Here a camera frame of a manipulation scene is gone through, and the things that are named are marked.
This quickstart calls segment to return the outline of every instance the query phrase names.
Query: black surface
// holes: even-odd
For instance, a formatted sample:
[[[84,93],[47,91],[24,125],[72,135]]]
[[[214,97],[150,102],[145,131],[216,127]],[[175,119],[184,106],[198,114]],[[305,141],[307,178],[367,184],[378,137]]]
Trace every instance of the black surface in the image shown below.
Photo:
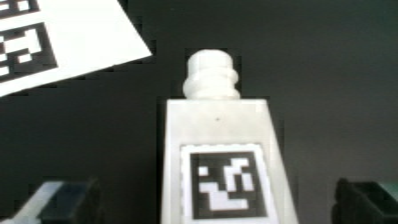
[[[155,44],[152,61],[0,99],[0,215],[29,185],[95,176],[108,223],[155,223],[155,111],[180,97],[187,49],[227,48],[241,95],[269,102],[299,222],[330,223],[338,177],[398,179],[398,1],[122,5]]]

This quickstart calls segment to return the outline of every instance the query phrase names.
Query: white paper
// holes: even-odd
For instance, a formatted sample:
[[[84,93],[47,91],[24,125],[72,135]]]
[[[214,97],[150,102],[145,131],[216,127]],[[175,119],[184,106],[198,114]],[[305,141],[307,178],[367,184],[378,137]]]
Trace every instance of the white paper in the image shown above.
[[[0,96],[150,55],[116,0],[12,2],[0,1]]]

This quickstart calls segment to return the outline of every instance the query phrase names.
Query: black and white marker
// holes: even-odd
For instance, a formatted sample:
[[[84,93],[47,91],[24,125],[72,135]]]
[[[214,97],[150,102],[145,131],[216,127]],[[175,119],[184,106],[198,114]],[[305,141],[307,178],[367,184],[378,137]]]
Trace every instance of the black and white marker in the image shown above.
[[[239,100],[228,55],[187,60],[166,101],[161,224],[296,224],[266,101]]]
[[[148,55],[116,0],[0,0],[0,97]]]

